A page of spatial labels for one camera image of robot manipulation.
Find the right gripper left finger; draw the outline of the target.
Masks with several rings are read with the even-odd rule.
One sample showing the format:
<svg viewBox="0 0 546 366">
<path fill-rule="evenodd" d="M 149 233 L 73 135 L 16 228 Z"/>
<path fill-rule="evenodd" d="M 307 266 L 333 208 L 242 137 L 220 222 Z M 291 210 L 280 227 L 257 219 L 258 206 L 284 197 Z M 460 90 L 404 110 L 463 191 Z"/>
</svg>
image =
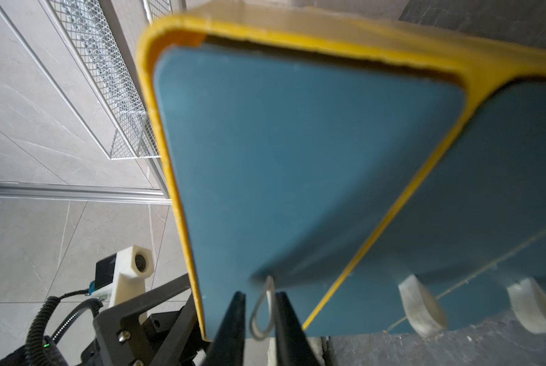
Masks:
<svg viewBox="0 0 546 366">
<path fill-rule="evenodd" d="M 202 365 L 243 366 L 245 313 L 245 294 L 237 291 L 233 295 L 216 338 L 211 343 Z"/>
</svg>

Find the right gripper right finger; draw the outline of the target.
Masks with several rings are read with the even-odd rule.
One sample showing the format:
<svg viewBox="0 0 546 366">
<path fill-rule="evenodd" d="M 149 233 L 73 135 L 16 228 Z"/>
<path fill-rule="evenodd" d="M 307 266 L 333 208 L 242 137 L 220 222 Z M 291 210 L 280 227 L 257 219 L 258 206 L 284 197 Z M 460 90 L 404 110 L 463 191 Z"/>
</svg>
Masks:
<svg viewBox="0 0 546 366">
<path fill-rule="evenodd" d="M 275 294 L 274 325 L 277 364 L 320 365 L 285 292 Z"/>
</svg>

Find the yellow teal drawer cabinet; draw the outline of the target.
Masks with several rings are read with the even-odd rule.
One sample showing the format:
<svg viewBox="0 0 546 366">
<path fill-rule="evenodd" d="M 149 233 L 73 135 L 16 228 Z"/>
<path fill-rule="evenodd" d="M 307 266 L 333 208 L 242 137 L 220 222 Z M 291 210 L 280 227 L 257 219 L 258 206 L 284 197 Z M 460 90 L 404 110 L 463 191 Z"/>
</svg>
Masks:
<svg viewBox="0 0 546 366">
<path fill-rule="evenodd" d="M 212 1 L 137 69 L 204 338 L 267 278 L 310 336 L 546 306 L 546 50 Z"/>
</svg>

